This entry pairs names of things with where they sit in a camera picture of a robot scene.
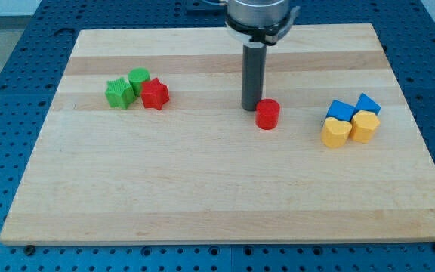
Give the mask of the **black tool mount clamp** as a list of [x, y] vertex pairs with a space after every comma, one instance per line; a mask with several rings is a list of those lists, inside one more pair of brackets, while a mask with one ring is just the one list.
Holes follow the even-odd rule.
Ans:
[[300, 11], [300, 6], [291, 5], [227, 5], [225, 24], [245, 46], [274, 46], [288, 34]]

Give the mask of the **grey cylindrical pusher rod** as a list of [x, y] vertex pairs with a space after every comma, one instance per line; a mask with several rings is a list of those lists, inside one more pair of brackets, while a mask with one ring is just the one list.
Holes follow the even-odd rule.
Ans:
[[266, 56], [266, 45], [260, 48], [243, 46], [241, 106], [246, 111], [255, 111], [262, 99]]

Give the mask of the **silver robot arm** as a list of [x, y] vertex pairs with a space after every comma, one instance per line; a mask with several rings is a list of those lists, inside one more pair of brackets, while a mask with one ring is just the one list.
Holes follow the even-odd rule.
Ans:
[[241, 106], [255, 111], [263, 97], [267, 49], [283, 39], [301, 8], [289, 0], [228, 0], [225, 24], [242, 43]]

